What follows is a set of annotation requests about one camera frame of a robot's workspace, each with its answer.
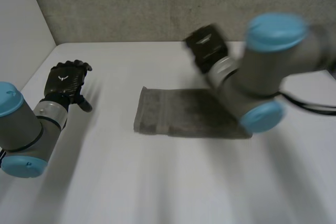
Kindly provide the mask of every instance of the white table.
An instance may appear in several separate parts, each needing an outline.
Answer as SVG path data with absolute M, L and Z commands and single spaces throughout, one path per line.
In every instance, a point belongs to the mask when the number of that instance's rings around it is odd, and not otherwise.
M 233 43 L 239 53 L 241 43 Z M 180 42 L 60 45 L 23 89 L 33 108 L 49 70 L 80 59 L 93 67 L 39 178 L 0 172 L 1 224 L 336 222 L 336 119 L 287 105 L 275 129 L 251 140 L 147 136 L 133 132 L 143 86 L 205 87 Z M 317 72 L 285 88 L 336 105 L 336 81 Z

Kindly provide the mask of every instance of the concrete wall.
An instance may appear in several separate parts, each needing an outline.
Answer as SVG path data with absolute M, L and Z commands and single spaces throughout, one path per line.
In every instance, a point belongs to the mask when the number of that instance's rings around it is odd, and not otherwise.
M 268 11 L 336 22 L 336 0 L 37 0 L 56 43 L 181 40 L 217 22 L 243 40 L 247 22 Z
M 0 81 L 21 90 L 54 48 L 36 0 L 0 0 Z

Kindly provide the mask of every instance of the light blue cap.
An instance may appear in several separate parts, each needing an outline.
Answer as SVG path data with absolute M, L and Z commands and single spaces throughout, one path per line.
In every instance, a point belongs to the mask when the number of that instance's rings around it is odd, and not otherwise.
M 1 169 L 14 177 L 35 178 L 40 176 L 48 163 L 40 158 L 29 156 L 5 156 Z
M 306 22 L 294 14 L 266 13 L 252 19 L 246 46 L 257 52 L 276 52 L 300 43 L 308 33 Z
M 279 102 L 267 102 L 243 115 L 240 124 L 250 133 L 268 131 L 281 121 L 284 111 Z
M 16 111 L 23 101 L 23 95 L 13 84 L 0 81 L 0 117 Z

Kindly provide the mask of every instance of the white logo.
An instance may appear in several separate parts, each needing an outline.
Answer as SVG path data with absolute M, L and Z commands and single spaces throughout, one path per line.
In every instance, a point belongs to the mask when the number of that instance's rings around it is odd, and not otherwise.
M 69 76 L 65 76 L 65 77 L 61 77 L 61 76 L 59 76 L 58 78 L 61 80 L 61 81 L 63 81 L 63 80 L 65 80 L 65 79 L 67 79 Z
M 205 36 L 203 39 L 201 39 L 199 42 L 196 42 L 197 44 L 204 44 L 210 40 L 211 34 Z

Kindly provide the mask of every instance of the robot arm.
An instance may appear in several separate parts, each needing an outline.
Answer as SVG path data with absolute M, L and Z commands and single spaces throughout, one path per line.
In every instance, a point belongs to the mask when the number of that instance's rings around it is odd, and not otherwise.
M 0 82 L 0 147 L 6 152 L 1 162 L 4 172 L 21 178 L 37 177 L 44 172 L 66 125 L 69 105 L 76 103 L 86 112 L 92 110 L 80 95 L 87 71 L 91 70 L 87 63 L 78 60 L 53 67 L 45 86 L 45 98 L 33 111 L 12 84 Z
M 332 43 L 336 41 L 336 27 L 308 26 L 291 14 L 268 13 L 253 19 L 239 62 L 228 56 L 224 41 L 218 38 L 219 32 L 210 25 L 185 42 L 219 101 L 251 133 L 267 131 L 282 119 L 283 107 L 274 98 L 283 78 L 323 69 L 333 71 L 336 66 L 336 44 Z

